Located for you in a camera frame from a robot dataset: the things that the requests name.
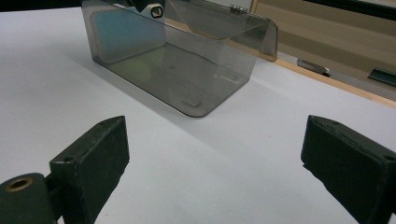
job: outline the beige wall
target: beige wall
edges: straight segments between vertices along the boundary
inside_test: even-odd
[[[362,80],[396,72],[396,21],[296,0],[258,0],[253,12],[278,25],[279,51]]]

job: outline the white table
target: white table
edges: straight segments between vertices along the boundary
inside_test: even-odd
[[[258,60],[188,118],[94,63],[80,8],[0,13],[0,182],[125,115],[131,161],[96,223],[356,223],[300,160],[307,116],[396,150],[396,110]]]

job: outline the clear plastic bin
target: clear plastic bin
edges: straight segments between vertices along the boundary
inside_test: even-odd
[[[123,0],[82,2],[92,58],[192,116],[248,82],[259,52],[276,59],[276,26],[201,0],[164,0],[141,13]]]

